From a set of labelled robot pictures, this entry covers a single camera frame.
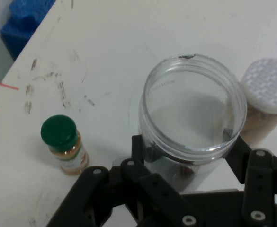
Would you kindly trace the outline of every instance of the jar opening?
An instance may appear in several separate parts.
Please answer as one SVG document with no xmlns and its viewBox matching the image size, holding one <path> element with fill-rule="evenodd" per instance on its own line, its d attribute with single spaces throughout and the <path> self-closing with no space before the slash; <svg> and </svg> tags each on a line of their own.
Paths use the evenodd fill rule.
<svg viewBox="0 0 277 227">
<path fill-rule="evenodd" d="M 140 103 L 140 128 L 169 156 L 221 157 L 246 117 L 239 82 L 218 61 L 199 54 L 171 57 L 149 74 Z"/>
</svg>

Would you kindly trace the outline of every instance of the metal bolt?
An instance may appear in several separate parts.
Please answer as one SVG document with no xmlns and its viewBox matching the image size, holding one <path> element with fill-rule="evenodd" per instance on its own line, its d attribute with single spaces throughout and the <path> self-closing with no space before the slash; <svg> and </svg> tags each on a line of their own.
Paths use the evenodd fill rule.
<svg viewBox="0 0 277 227">
<path fill-rule="evenodd" d="M 266 153 L 265 153 L 263 150 L 258 150 L 258 151 L 256 151 L 256 154 L 257 154 L 258 156 L 265 156 L 265 155 L 266 155 Z"/>
<path fill-rule="evenodd" d="M 263 221 L 266 219 L 266 215 L 261 211 L 255 210 L 251 212 L 251 218 L 255 221 Z"/>
<path fill-rule="evenodd" d="M 135 162 L 134 161 L 128 161 L 128 166 L 133 166 L 134 164 L 135 164 Z"/>
<path fill-rule="evenodd" d="M 101 173 L 101 169 L 94 169 L 94 170 L 93 170 L 93 173 L 94 173 L 94 174 L 100 174 L 100 173 Z"/>
<path fill-rule="evenodd" d="M 184 223 L 185 226 L 192 226 L 196 224 L 196 218 L 191 215 L 185 215 L 182 218 L 182 223 Z"/>
</svg>

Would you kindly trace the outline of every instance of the bottle label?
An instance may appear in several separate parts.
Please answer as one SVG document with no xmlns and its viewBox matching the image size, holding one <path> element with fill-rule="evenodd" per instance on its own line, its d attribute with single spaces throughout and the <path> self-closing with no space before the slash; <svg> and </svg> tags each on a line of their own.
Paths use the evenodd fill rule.
<svg viewBox="0 0 277 227">
<path fill-rule="evenodd" d="M 79 148 L 74 157 L 70 159 L 60 159 L 61 168 L 67 172 L 75 172 L 84 168 L 88 163 L 88 154 L 83 146 Z"/>
</svg>

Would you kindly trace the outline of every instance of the clear plastic jar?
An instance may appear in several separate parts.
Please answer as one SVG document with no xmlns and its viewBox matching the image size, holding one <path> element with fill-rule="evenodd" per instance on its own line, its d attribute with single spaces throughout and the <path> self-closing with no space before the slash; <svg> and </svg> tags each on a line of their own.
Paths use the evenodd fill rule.
<svg viewBox="0 0 277 227">
<path fill-rule="evenodd" d="M 239 82 L 199 54 L 160 62 L 139 106 L 144 163 L 176 190 L 195 190 L 222 161 L 241 131 L 247 104 Z"/>
</svg>

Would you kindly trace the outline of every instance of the jar rim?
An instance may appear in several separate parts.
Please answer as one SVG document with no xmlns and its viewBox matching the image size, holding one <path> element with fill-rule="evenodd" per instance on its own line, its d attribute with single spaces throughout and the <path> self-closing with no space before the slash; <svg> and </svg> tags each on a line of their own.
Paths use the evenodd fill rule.
<svg viewBox="0 0 277 227">
<path fill-rule="evenodd" d="M 179 61 L 181 59 L 183 63 L 191 64 L 192 60 L 194 61 L 200 61 L 205 64 L 210 64 L 211 67 L 214 67 L 218 69 L 221 72 L 224 72 L 227 76 L 225 77 L 226 80 L 233 86 L 235 98 L 237 99 L 237 105 L 239 108 L 241 108 L 241 115 L 238 116 L 238 118 L 241 118 L 241 123 L 237 130 L 233 132 L 231 138 L 227 142 L 223 142 L 220 144 L 215 144 L 213 146 L 204 147 L 204 148 L 189 148 L 188 146 L 178 143 L 172 139 L 170 139 L 167 135 L 165 135 L 153 122 L 151 119 L 149 110 L 147 108 L 146 104 L 146 95 L 148 93 L 148 88 L 150 86 L 150 82 L 154 76 L 154 74 L 157 73 L 157 69 L 169 62 L 169 61 Z M 180 54 L 175 55 L 169 58 L 164 59 L 159 64 L 157 64 L 153 70 L 150 72 L 145 85 L 143 89 L 143 95 L 141 99 L 141 110 L 143 114 L 140 113 L 140 121 L 143 120 L 145 124 L 148 124 L 149 132 L 148 135 L 152 138 L 152 140 L 163 150 L 167 153 L 169 157 L 174 157 L 175 159 L 181 159 L 185 161 L 207 161 L 211 159 L 220 158 L 222 155 L 224 155 L 230 148 L 230 146 L 236 141 L 237 137 L 239 136 L 240 131 L 242 130 L 246 114 L 247 114 L 247 103 L 245 94 L 236 79 L 236 77 L 228 70 L 227 67 L 225 67 L 223 64 L 221 64 L 219 61 L 201 55 L 201 54 Z"/>
</svg>

